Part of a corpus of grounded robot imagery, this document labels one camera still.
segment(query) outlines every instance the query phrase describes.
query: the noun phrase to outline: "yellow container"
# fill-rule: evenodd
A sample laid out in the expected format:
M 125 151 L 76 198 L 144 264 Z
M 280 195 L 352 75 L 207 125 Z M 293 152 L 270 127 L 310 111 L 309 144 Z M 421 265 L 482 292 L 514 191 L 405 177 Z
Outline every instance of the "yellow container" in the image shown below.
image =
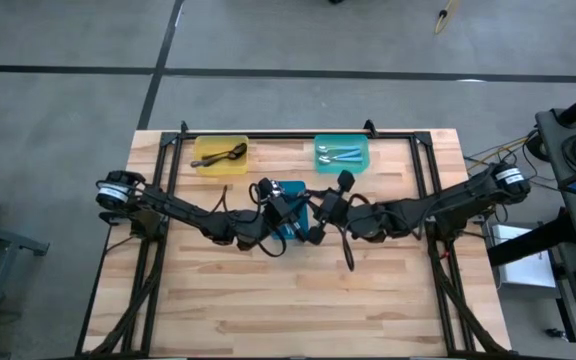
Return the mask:
M 195 139 L 194 160 L 201 160 L 202 156 L 217 154 L 232 150 L 235 146 L 248 144 L 247 136 L 198 136 Z M 221 160 L 214 165 L 197 168 L 197 173 L 204 176 L 240 175 L 248 172 L 248 151 L 237 160 Z

